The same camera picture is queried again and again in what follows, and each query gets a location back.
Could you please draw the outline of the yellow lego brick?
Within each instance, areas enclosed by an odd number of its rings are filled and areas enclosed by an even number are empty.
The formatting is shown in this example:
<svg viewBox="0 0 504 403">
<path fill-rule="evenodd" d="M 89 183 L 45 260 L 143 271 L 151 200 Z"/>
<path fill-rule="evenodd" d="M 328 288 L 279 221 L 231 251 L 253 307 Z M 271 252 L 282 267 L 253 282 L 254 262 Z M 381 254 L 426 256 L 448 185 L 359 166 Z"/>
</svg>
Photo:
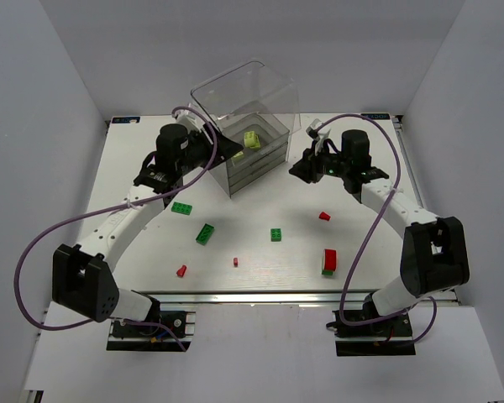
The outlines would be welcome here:
<svg viewBox="0 0 504 403">
<path fill-rule="evenodd" d="M 260 148 L 260 140 L 253 138 L 253 139 L 246 139 L 244 141 L 244 146 L 249 149 L 259 149 Z"/>
<path fill-rule="evenodd" d="M 258 139 L 258 135 L 255 131 L 247 131 L 244 133 L 244 141 L 246 139 L 253 139 L 253 138 Z"/>
<path fill-rule="evenodd" d="M 232 157 L 232 161 L 233 161 L 233 162 L 239 161 L 239 160 L 241 160 L 243 157 L 244 157 L 244 152 L 243 152 L 243 151 L 239 151 L 237 154 L 235 154 L 235 155 Z"/>
</svg>

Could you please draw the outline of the clear acrylic cover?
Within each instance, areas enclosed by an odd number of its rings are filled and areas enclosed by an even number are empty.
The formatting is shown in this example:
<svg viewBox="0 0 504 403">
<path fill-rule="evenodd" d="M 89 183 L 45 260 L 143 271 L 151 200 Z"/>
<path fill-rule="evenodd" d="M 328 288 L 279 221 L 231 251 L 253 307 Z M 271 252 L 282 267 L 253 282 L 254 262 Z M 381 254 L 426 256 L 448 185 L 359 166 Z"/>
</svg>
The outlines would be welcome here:
<svg viewBox="0 0 504 403">
<path fill-rule="evenodd" d="M 247 61 L 191 89 L 222 135 L 242 149 L 211 170 L 228 197 L 285 164 L 301 128 L 297 84 L 259 60 Z"/>
</svg>

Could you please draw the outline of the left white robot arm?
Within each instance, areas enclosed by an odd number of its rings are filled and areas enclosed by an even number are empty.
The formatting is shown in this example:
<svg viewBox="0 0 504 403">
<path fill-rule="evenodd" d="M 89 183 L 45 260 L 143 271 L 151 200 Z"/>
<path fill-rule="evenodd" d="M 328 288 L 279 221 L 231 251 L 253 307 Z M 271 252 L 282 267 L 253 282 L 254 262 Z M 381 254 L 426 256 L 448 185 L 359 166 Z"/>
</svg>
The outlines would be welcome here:
<svg viewBox="0 0 504 403">
<path fill-rule="evenodd" d="M 187 128 L 179 123 L 160 129 L 155 150 L 144 159 L 123 207 L 111 212 L 90 235 L 73 246 L 62 244 L 52 258 L 52 300 L 94 322 L 117 318 L 156 322 L 160 303 L 138 291 L 117 286 L 113 271 L 146 225 L 161 214 L 196 168 L 208 171 L 243 147 L 210 123 Z"/>
</svg>

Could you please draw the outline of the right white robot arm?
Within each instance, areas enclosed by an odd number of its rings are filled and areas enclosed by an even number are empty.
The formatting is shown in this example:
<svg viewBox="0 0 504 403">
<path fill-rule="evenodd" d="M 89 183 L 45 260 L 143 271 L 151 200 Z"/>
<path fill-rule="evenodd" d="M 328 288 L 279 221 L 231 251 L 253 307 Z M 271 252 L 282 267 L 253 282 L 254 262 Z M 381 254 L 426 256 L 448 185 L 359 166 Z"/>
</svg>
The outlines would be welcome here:
<svg viewBox="0 0 504 403">
<path fill-rule="evenodd" d="M 439 217 L 406 196 L 388 174 L 373 166 L 370 141 L 358 129 L 342 134 L 339 149 L 328 131 L 309 128 L 312 145 L 289 170 L 306 183 L 324 176 L 342 180 L 354 199 L 376 212 L 402 239 L 398 276 L 366 297 L 366 321 L 393 317 L 436 292 L 463 285 L 470 278 L 465 232 L 456 217 Z"/>
</svg>

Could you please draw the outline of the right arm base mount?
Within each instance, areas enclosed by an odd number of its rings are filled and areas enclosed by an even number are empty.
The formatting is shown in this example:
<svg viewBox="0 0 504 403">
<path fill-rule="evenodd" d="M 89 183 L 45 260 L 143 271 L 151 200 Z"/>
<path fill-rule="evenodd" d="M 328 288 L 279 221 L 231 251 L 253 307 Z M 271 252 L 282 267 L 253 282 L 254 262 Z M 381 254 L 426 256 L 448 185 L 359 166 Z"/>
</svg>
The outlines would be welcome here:
<svg viewBox="0 0 504 403">
<path fill-rule="evenodd" d="M 351 327 L 341 321 L 340 311 L 325 327 L 333 331 L 338 357 L 413 356 L 416 349 L 407 314 L 383 322 Z"/>
</svg>

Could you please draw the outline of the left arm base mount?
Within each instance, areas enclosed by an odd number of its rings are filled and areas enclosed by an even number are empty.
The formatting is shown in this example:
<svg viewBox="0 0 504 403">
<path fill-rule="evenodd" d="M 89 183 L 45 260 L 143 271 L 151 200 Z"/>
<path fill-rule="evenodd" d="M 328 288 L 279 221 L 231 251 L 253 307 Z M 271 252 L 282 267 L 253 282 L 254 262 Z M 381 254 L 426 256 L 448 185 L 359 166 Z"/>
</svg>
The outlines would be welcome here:
<svg viewBox="0 0 504 403">
<path fill-rule="evenodd" d="M 184 353 L 195 332 L 196 312 L 182 303 L 160 302 L 150 313 L 149 322 L 114 318 L 108 332 L 110 352 Z"/>
</svg>

